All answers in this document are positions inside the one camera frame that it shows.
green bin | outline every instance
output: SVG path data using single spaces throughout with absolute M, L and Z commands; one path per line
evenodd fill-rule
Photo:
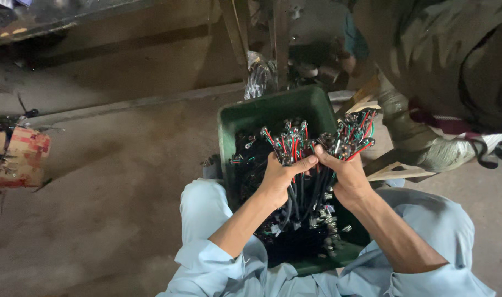
M 234 188 L 234 167 L 229 162 L 236 150 L 234 144 L 236 132 L 244 128 L 273 126 L 286 118 L 296 117 L 308 121 L 309 133 L 313 135 L 323 132 L 334 133 L 337 130 L 333 107 L 326 92 L 312 86 L 240 101 L 226 105 L 218 111 L 221 166 L 227 191 L 227 201 L 229 208 L 233 212 L 240 207 L 238 205 L 238 191 Z M 355 243 L 342 241 L 342 249 L 336 251 L 337 256 L 334 258 L 309 258 L 290 263 L 297 269 L 299 275 L 320 273 L 344 267 L 356 259 L 360 251 L 370 242 L 369 235 L 362 225 L 356 221 L 350 212 L 345 209 L 344 211 L 346 213 L 337 214 L 338 219 L 344 217 L 349 221 L 355 220 L 351 231 L 352 233 L 359 233 L 358 236 L 355 236 Z

clear plastic bag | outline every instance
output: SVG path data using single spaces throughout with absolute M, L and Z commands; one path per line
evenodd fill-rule
M 267 61 L 260 53 L 247 51 L 249 78 L 244 99 L 251 99 L 277 90 L 277 63 Z

shirt sleeve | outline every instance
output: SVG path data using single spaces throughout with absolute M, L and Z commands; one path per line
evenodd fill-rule
M 477 279 L 468 268 L 457 268 L 447 264 L 436 270 L 404 274 L 393 272 L 390 288 L 386 291 L 390 297 L 404 296 L 477 296 L 493 297 L 496 293 Z
M 181 266 L 168 283 L 164 296 L 218 296 L 227 281 L 241 279 L 245 271 L 243 256 L 233 259 L 210 240 L 193 240 L 183 246 L 175 261 Z

hand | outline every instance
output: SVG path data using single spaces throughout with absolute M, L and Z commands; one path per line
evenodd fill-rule
M 282 166 L 275 152 L 271 152 L 267 158 L 267 168 L 264 180 L 253 196 L 262 196 L 271 207 L 277 209 L 287 201 L 287 187 L 293 177 L 299 173 L 308 171 L 317 165 L 318 159 L 311 155 L 291 166 Z
M 350 161 L 342 161 L 329 155 L 321 145 L 315 147 L 315 155 L 320 163 L 336 172 L 338 183 L 333 186 L 333 192 L 348 210 L 352 211 L 361 199 L 374 192 L 366 179 L 359 155 Z

knee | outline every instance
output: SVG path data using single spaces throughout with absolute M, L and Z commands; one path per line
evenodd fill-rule
M 465 237 L 473 237 L 475 232 L 471 218 L 459 203 L 437 197 L 438 211 L 436 212 L 436 224 L 438 228 L 450 229 L 453 233 Z
M 191 205 L 202 208 L 220 202 L 227 204 L 225 189 L 215 180 L 197 179 L 186 185 L 181 193 L 180 212 Z

